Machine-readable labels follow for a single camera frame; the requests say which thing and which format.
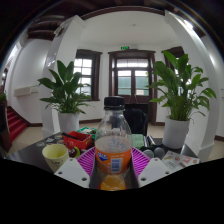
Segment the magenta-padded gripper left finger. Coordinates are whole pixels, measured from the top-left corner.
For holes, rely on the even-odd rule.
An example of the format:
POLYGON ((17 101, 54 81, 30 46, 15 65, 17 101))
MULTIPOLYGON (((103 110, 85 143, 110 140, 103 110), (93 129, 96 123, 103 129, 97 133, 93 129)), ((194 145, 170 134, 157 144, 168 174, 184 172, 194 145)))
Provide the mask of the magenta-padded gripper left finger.
POLYGON ((67 181, 70 181, 80 187, 88 188, 90 184, 91 175, 95 165, 95 148, 87 150, 78 158, 69 158, 64 164, 55 172, 67 181))

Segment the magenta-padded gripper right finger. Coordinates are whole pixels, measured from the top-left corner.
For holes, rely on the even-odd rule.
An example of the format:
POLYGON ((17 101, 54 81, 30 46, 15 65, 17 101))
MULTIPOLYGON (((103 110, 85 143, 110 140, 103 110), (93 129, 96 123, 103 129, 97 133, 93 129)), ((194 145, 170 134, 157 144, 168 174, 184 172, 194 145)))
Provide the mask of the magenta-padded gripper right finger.
POLYGON ((132 149, 132 167, 139 187, 171 174, 159 158, 150 158, 137 148, 132 149))

